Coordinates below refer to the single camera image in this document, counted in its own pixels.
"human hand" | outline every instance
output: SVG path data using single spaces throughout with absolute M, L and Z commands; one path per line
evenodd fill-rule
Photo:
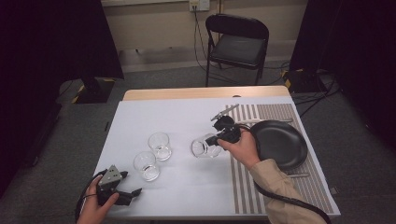
M 82 208 L 82 212 L 79 216 L 77 224 L 101 223 L 105 219 L 108 210 L 110 210 L 111 206 L 119 198 L 120 195 L 118 193 L 114 193 L 108 198 L 107 202 L 103 206 L 99 205 L 96 195 L 96 186 L 99 183 L 100 179 L 102 179 L 102 176 L 97 176 L 87 188 L 87 198 L 84 207 Z
M 233 157 L 242 162 L 249 170 L 260 161 L 256 141 L 253 135 L 245 129 L 241 129 L 241 139 L 237 143 L 232 144 L 222 139 L 218 139 L 218 143 L 221 147 L 230 151 Z

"table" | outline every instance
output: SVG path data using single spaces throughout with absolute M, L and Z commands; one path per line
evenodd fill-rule
M 197 159 L 190 153 L 193 139 L 216 132 L 210 119 L 234 104 L 240 104 L 229 114 L 235 120 L 249 117 L 247 111 L 257 111 L 260 118 L 264 114 L 265 119 L 293 117 L 292 125 L 303 134 L 309 149 L 307 161 L 297 168 L 302 170 L 294 172 L 307 170 L 311 174 L 294 183 L 309 202 L 330 217 L 340 216 L 294 103 L 288 90 L 280 86 L 127 91 L 95 173 L 115 164 L 120 171 L 129 172 L 119 190 L 143 190 L 130 206 L 114 206 L 108 216 L 150 220 L 266 218 L 264 198 L 251 187 L 248 173 L 229 152 L 222 151 L 213 159 Z M 160 176 L 146 182 L 134 171 L 133 159 L 138 152 L 149 150 L 147 141 L 155 132 L 168 133 L 173 155 L 168 161 L 159 161 Z

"sleeve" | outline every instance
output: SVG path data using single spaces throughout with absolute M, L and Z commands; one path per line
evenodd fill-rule
M 254 181 L 263 189 L 290 198 L 303 201 L 303 197 L 294 188 L 291 179 L 282 173 L 274 160 L 265 160 L 256 163 L 250 174 Z M 317 213 L 300 206 L 283 203 L 270 199 L 265 210 L 271 223 L 326 223 Z

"gray striped mat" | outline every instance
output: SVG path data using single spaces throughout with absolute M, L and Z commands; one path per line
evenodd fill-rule
M 291 104 L 282 105 L 240 105 L 229 112 L 235 122 L 244 119 L 288 119 L 292 118 L 290 123 L 295 129 L 301 132 L 296 114 Z M 235 160 L 232 156 L 231 172 L 233 175 L 233 195 L 236 214 L 265 214 L 264 197 L 255 190 L 253 179 L 245 169 L 244 165 Z M 309 173 L 309 177 L 293 178 L 294 186 L 301 193 L 303 198 L 314 206 L 322 209 L 328 214 L 332 214 L 332 206 L 326 191 L 323 187 L 318 170 L 313 162 L 312 155 L 308 151 L 308 157 L 303 165 L 288 171 L 287 175 Z

